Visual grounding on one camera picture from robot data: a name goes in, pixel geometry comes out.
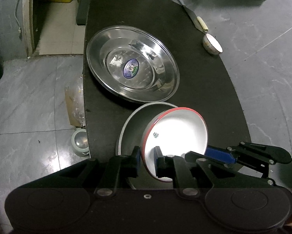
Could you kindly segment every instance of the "screw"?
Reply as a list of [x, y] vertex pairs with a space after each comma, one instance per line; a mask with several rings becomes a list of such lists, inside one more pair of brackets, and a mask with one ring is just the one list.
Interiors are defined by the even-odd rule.
[[188, 195], [188, 196], [194, 196], [198, 194], [198, 190], [195, 188], [185, 188], [183, 189], [183, 194]]
[[109, 188], [100, 188], [97, 190], [97, 194], [100, 196], [109, 196], [112, 194], [112, 190]]

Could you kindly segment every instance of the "sticker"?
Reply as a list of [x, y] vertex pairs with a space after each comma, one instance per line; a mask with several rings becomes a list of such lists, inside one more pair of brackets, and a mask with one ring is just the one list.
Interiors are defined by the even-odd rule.
[[123, 75], [127, 79], [131, 79], [136, 76], [139, 71], [139, 62], [136, 59], [129, 60], [123, 68]]

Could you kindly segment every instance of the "black table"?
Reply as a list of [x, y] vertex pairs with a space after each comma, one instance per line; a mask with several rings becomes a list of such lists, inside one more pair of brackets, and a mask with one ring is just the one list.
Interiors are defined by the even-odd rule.
[[[208, 127], [208, 143], [226, 148], [250, 135], [237, 94], [219, 56], [208, 54], [183, 8], [170, 0], [91, 0], [85, 50], [103, 28], [127, 25], [161, 40], [180, 71], [177, 92], [168, 102], [198, 111]], [[115, 155], [122, 126], [139, 106], [115, 97], [94, 78], [84, 52], [84, 102], [91, 156], [106, 162]]]

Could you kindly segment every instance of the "white cable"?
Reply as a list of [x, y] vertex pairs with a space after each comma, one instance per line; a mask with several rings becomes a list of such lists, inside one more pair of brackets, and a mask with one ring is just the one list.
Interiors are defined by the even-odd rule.
[[18, 25], [18, 32], [19, 32], [19, 34], [21, 34], [21, 27], [20, 27], [20, 23], [19, 23], [18, 18], [17, 18], [17, 9], [18, 9], [19, 1], [20, 0], [17, 0], [16, 6], [15, 6], [15, 11], [14, 11], [14, 16], [15, 16], [15, 19], [16, 19], [17, 25]]

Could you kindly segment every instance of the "red rim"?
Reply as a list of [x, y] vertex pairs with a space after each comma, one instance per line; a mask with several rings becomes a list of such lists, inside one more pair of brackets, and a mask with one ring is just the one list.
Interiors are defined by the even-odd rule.
[[202, 120], [203, 120], [203, 123], [205, 124], [205, 127], [206, 127], [206, 131], [207, 131], [207, 145], [208, 145], [208, 128], [207, 128], [207, 125], [206, 125], [206, 122], [204, 121], [203, 117], [200, 115], [200, 113], [198, 113], [197, 111], [191, 109], [191, 108], [188, 108], [188, 107], [175, 107], [175, 108], [172, 108], [172, 109], [169, 109], [167, 110], [166, 112], [164, 112], [162, 115], [160, 115], [158, 117], [158, 119], [155, 120], [155, 122], [150, 126], [150, 128], [148, 129], [145, 137], [143, 138], [143, 145], [142, 145], [142, 150], [141, 150], [141, 155], [142, 155], [142, 161], [143, 161], [143, 164], [145, 166], [145, 169], [147, 170], [147, 172], [150, 174], [150, 176], [152, 176], [154, 179], [156, 180], [159, 180], [161, 182], [166, 182], [166, 183], [171, 183], [172, 181], [164, 181], [164, 180], [161, 180], [160, 178], [154, 176], [150, 170], [148, 169], [147, 167], [147, 164], [146, 164], [146, 160], [145, 160], [145, 146], [146, 146], [146, 141], [148, 139], [148, 136], [150, 134], [150, 131], [153, 129], [153, 127], [156, 125], [156, 123], [161, 120], [164, 116], [166, 116], [167, 114], [173, 112], [173, 111], [176, 111], [176, 110], [188, 110], [188, 111], [192, 111], [194, 113], [196, 113]]

